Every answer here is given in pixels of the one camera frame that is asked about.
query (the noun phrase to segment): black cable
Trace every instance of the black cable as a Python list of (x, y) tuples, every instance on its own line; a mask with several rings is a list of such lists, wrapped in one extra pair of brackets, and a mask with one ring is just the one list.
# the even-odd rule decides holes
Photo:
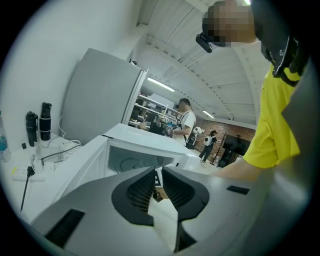
[(69, 149), (67, 149), (67, 150), (65, 150), (65, 151), (61, 151), (61, 152), (58, 152), (58, 153), (54, 153), (54, 154), (50, 154), (50, 155), (47, 155), (47, 156), (45, 156), (45, 157), (42, 157), (42, 158), (40, 159), (40, 160), (41, 160), (41, 163), (42, 163), (42, 166), (45, 165), (44, 159), (49, 158), (49, 157), (52, 157), (52, 156), (55, 156), (55, 155), (62, 154), (62, 153), (64, 153), (64, 152), (68, 152), (68, 151), (73, 150), (74, 148), (76, 148), (76, 147), (78, 147), (78, 146), (80, 146), (80, 145), (76, 145), (76, 146), (74, 146), (74, 147), (72, 147), (72, 148), (69, 148)]
[(23, 192), (23, 197), (22, 197), (22, 202), (21, 202), (21, 208), (20, 208), (20, 212), (22, 211), (23, 207), (24, 207), (24, 202), (25, 202), (25, 196), (26, 196), (26, 191), (27, 191), (27, 185), (28, 185), (28, 181), (29, 181), (29, 177), (34, 175), (35, 171), (34, 168), (32, 166), (28, 166), (27, 169), (27, 174), (26, 174), (26, 181), (25, 181), (25, 187), (24, 187), (24, 192)]

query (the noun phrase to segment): charging cable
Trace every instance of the charging cable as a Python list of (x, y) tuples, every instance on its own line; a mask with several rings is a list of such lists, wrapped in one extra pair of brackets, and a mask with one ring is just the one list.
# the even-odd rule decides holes
[(74, 143), (77, 143), (79, 146), (81, 145), (81, 142), (77, 139), (72, 139), (72, 140), (69, 140), (67, 142), (62, 142), (62, 144), (68, 144), (68, 143), (71, 143), (71, 142), (74, 142)]
[(59, 118), (59, 120), (58, 120), (58, 128), (59, 128), (59, 130), (60, 130), (61, 132), (64, 133), (64, 135), (62, 135), (62, 138), (64, 138), (67, 133), (66, 133), (65, 131), (63, 131), (63, 130), (61, 129), (61, 127), (60, 127), (60, 120), (61, 120), (62, 117), (63, 117), (63, 116), (60, 116), (60, 118)]
[(80, 146), (80, 145), (76, 145), (76, 146), (74, 146), (74, 147), (72, 147), (72, 148), (69, 148), (69, 149), (67, 149), (67, 150), (65, 150), (65, 151), (62, 151), (62, 152), (58, 152), (58, 153), (54, 153), (54, 154), (50, 154), (50, 155), (47, 155), (47, 156), (45, 156), (45, 157), (42, 157), (42, 158), (40, 159), (40, 160), (41, 160), (41, 163), (42, 163), (42, 166), (45, 165), (44, 159), (49, 158), (49, 157), (53, 157), (53, 156), (55, 156), (55, 155), (63, 154), (64, 152), (68, 152), (68, 151), (70, 151), (70, 150), (73, 150), (74, 148), (76, 148), (76, 147), (78, 147), (78, 146)]
[(26, 174), (26, 181), (25, 181), (25, 187), (24, 187), (24, 192), (23, 192), (23, 197), (22, 197), (22, 202), (21, 202), (21, 208), (20, 208), (20, 212), (22, 211), (23, 207), (24, 207), (24, 202), (25, 202), (25, 196), (26, 196), (26, 191), (27, 191), (27, 185), (28, 185), (28, 181), (29, 181), (29, 177), (35, 174), (35, 169), (34, 167), (28, 166), (27, 169), (27, 174)]

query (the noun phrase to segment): white wall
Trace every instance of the white wall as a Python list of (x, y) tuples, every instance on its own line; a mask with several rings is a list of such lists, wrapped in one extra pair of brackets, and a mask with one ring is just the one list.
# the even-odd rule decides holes
[(112, 55), (127, 60), (129, 56), (138, 51), (138, 48), (141, 45), (141, 41), (145, 43), (146, 36), (148, 32), (148, 26), (144, 24), (139, 24), (134, 31), (131, 31), (127, 36), (126, 40), (123, 40), (122, 43), (118, 44), (116, 49), (110, 52)]
[(0, 110), (10, 151), (28, 144), (25, 115), (40, 115), (42, 102), (52, 104), (51, 129), (58, 134), (77, 62), (88, 48), (119, 53), (117, 46), (126, 45), (136, 27), (140, 6), (141, 0), (58, 0), (32, 17), (0, 75)]

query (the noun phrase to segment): black mug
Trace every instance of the black mug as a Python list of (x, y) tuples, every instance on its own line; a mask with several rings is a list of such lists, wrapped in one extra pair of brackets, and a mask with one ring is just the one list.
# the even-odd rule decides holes
[(41, 140), (48, 141), (50, 140), (50, 131), (51, 131), (51, 104), (43, 102), (41, 108), (41, 116), (39, 119), (39, 130)]
[(37, 141), (38, 115), (29, 111), (25, 115), (26, 134), (28, 135), (30, 147), (35, 146)]

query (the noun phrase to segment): fluorescent light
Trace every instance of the fluorescent light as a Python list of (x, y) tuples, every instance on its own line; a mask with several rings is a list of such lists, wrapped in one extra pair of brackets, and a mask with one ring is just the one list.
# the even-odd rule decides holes
[(207, 111), (205, 111), (205, 110), (202, 110), (202, 112), (205, 113), (206, 115), (208, 115), (209, 117), (213, 118), (213, 119), (215, 118), (213, 115), (210, 115), (210, 114), (209, 114)]
[(156, 80), (153, 80), (152, 78), (148, 77), (148, 80), (151, 81), (151, 82), (154, 82), (155, 84), (157, 84), (158, 86), (162, 86), (163, 88), (166, 88), (167, 90), (169, 90), (170, 92), (175, 92), (176, 90), (164, 85), (163, 83), (160, 83)]

